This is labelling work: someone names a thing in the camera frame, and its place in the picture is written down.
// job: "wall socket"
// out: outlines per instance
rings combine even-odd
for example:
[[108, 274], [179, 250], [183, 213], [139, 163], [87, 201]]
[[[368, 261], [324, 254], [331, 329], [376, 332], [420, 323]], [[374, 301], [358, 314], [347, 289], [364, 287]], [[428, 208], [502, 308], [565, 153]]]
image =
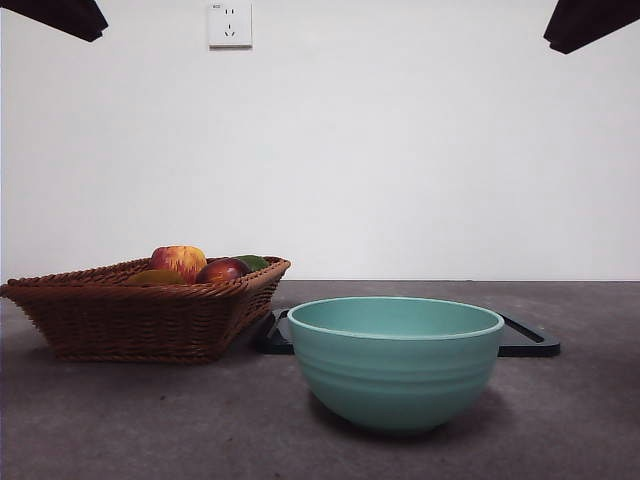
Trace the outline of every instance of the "wall socket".
[[248, 0], [215, 2], [209, 6], [209, 49], [251, 48], [252, 8]]

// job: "ceramic bowl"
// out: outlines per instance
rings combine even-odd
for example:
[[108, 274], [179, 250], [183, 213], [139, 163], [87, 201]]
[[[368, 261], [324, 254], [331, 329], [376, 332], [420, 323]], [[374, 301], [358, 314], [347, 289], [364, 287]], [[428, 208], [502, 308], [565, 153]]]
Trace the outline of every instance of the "ceramic bowl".
[[429, 430], [469, 407], [504, 328], [484, 308], [407, 297], [319, 300], [288, 320], [313, 394], [357, 425], [393, 433]]

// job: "red apple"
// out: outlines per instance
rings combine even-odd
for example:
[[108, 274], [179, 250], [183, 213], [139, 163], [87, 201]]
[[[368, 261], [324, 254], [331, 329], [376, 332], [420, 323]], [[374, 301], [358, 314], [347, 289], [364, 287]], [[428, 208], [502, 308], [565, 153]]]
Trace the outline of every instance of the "red apple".
[[196, 276], [196, 283], [218, 283], [240, 278], [251, 272], [249, 265], [237, 258], [219, 258], [204, 267]]
[[149, 268], [157, 270], [174, 270], [192, 284], [196, 275], [207, 264], [202, 250], [190, 246], [159, 247], [153, 251]]

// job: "gray table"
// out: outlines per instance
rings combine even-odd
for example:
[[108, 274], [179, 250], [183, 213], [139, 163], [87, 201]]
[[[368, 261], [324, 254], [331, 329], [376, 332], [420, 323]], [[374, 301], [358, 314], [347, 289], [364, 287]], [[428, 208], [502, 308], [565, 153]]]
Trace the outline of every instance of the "gray table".
[[563, 350], [499, 358], [470, 410], [391, 439], [326, 410], [255, 329], [205, 366], [63, 363], [4, 301], [2, 478], [640, 478], [640, 283], [284, 281], [274, 308], [372, 294], [485, 306]]

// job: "wicker basket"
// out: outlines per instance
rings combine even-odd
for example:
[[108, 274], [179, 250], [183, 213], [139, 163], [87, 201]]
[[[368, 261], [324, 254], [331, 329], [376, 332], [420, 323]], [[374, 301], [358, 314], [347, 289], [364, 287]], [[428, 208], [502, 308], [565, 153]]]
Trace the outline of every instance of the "wicker basket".
[[142, 258], [12, 279], [0, 287], [0, 296], [22, 308], [59, 359], [207, 363], [271, 309], [271, 297], [291, 264], [265, 258], [268, 267], [215, 285], [123, 285], [148, 268], [149, 259]]

